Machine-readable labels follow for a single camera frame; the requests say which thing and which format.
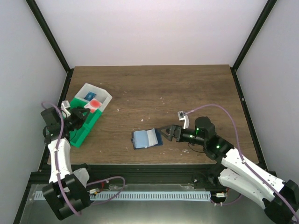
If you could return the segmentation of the blue card holder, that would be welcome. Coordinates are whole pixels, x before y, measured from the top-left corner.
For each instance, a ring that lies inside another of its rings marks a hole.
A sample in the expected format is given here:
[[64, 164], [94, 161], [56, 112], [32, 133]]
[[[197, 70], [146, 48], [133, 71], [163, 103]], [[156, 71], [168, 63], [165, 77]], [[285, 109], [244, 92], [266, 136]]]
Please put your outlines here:
[[134, 150], [163, 145], [162, 136], [156, 128], [132, 132], [131, 142]]

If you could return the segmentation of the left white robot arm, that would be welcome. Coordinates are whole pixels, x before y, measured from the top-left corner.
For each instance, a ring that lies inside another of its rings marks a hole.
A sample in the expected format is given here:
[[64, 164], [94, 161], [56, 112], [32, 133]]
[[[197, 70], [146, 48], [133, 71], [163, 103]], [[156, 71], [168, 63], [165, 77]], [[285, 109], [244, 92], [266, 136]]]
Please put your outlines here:
[[41, 112], [46, 124], [44, 143], [51, 157], [49, 184], [43, 187], [43, 196], [59, 220], [80, 215], [81, 210], [91, 204], [86, 190], [88, 171], [86, 168], [73, 171], [70, 161], [71, 132], [83, 126], [89, 112], [83, 107], [62, 112], [51, 107]]

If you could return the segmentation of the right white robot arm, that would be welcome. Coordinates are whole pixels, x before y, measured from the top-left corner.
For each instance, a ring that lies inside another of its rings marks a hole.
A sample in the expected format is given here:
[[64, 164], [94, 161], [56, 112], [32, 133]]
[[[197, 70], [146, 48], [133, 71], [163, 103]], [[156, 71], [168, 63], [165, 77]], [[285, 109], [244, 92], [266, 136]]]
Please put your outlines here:
[[216, 134], [208, 117], [196, 118], [194, 129], [170, 125], [159, 128], [158, 132], [168, 141], [202, 146], [204, 154], [216, 161], [216, 169], [208, 177], [211, 184], [233, 189], [252, 200], [276, 224], [299, 222], [293, 220], [299, 209], [298, 184], [276, 177], [243, 156], [230, 142]]

